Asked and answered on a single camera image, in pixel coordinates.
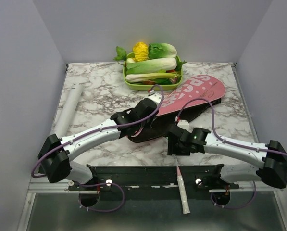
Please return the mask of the white shuttlecock tube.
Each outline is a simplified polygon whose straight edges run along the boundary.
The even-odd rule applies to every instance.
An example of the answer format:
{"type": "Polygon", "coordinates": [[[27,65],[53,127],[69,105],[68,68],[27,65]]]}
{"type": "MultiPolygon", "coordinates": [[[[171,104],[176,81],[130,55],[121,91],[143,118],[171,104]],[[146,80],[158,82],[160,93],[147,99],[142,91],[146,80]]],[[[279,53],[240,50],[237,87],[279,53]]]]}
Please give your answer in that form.
{"type": "Polygon", "coordinates": [[[74,118],[75,110],[83,92],[83,85],[73,84],[54,126],[53,133],[59,138],[64,137],[74,118]]]}

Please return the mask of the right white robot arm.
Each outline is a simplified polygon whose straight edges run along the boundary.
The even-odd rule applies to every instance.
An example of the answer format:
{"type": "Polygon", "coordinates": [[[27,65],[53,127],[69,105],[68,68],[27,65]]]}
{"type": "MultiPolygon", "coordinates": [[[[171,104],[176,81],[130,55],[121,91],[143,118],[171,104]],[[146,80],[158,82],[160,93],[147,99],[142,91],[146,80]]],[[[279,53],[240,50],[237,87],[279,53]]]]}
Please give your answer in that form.
{"type": "Polygon", "coordinates": [[[166,137],[169,155],[208,153],[243,161],[241,165],[221,168],[218,175],[226,183],[260,180],[278,189],[287,186],[287,153],[277,141],[251,143],[219,136],[203,128],[189,132],[177,125],[171,125],[166,137]]]}

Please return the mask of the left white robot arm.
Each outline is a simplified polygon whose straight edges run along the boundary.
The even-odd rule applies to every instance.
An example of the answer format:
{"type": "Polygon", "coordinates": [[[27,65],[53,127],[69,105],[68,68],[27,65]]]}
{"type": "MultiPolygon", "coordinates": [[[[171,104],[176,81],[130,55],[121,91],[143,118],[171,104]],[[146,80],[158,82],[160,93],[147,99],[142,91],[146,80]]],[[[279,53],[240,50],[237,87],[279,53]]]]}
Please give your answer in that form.
{"type": "Polygon", "coordinates": [[[96,178],[96,172],[88,165],[74,161],[84,152],[103,143],[125,136],[132,136],[151,125],[161,104],[161,97],[141,100],[134,108],[114,113],[100,125],[84,132],[58,138],[50,135],[38,155],[39,163],[50,183],[63,179],[87,184],[96,178]]]}

